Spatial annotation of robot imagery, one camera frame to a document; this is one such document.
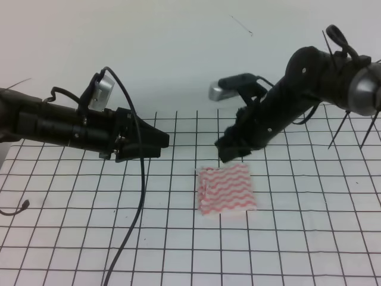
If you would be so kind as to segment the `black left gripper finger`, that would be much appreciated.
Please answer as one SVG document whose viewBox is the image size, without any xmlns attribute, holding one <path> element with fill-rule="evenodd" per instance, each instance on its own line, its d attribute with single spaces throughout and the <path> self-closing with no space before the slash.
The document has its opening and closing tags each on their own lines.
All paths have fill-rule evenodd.
<svg viewBox="0 0 381 286">
<path fill-rule="evenodd" d="M 160 148 L 167 148 L 169 146 L 169 134 L 151 126 L 142 119 L 138 119 L 138 125 L 143 145 L 151 145 Z"/>
<path fill-rule="evenodd" d="M 127 144 L 120 148 L 115 155 L 115 162 L 120 163 L 140 158 L 159 158 L 161 148 L 151 145 Z"/>
</svg>

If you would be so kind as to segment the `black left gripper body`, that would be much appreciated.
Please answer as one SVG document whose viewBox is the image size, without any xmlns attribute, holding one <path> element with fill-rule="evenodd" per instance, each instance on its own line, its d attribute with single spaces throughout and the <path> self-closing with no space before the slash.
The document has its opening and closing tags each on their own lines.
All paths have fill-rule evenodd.
<svg viewBox="0 0 381 286">
<path fill-rule="evenodd" d="M 73 125 L 71 147 L 99 153 L 109 159 L 127 144 L 139 144 L 133 114 L 125 108 L 90 111 L 82 123 Z"/>
</svg>

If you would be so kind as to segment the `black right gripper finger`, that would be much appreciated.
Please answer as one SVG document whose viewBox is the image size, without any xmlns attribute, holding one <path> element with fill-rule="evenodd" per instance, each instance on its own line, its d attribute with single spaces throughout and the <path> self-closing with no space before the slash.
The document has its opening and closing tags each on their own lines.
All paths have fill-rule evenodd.
<svg viewBox="0 0 381 286">
<path fill-rule="evenodd" d="M 220 137 L 218 140 L 216 140 L 214 145 L 217 147 L 218 150 L 226 150 L 237 147 L 235 138 L 230 134 L 223 135 L 222 137 Z"/>
<path fill-rule="evenodd" d="M 219 147 L 218 157 L 223 163 L 251 154 L 252 149 L 247 147 Z"/>
</svg>

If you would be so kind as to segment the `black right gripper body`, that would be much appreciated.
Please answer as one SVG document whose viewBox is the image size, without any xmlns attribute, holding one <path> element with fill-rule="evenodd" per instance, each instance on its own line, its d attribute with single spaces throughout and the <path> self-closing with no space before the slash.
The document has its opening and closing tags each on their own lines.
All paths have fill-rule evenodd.
<svg viewBox="0 0 381 286">
<path fill-rule="evenodd" d="M 253 101 L 238 110 L 235 123 L 224 134 L 236 140 L 237 147 L 264 148 L 276 135 L 276 104 Z"/>
</svg>

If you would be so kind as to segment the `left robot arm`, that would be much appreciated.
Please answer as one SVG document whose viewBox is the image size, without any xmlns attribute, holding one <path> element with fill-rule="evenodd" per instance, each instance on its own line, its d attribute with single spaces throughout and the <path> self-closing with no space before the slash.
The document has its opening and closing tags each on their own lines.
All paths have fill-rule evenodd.
<svg viewBox="0 0 381 286">
<path fill-rule="evenodd" d="M 42 101 L 13 90 L 1 89 L 1 142 L 21 139 L 99 153 L 116 162 L 159 158 L 170 137 L 130 110 L 78 110 Z"/>
</svg>

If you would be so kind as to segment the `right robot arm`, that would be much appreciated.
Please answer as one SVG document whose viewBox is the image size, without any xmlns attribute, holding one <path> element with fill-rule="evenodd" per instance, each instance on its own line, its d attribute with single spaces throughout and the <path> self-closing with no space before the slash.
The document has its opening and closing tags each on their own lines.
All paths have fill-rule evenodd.
<svg viewBox="0 0 381 286">
<path fill-rule="evenodd" d="M 354 60 L 342 52 L 329 55 L 308 46 L 292 55 L 285 75 L 271 89 L 258 80 L 259 76 L 244 73 L 211 85 L 210 98 L 219 101 L 239 95 L 246 104 L 215 143 L 224 163 L 265 148 L 322 102 L 361 116 L 380 112 L 380 64 L 365 55 Z"/>
</svg>

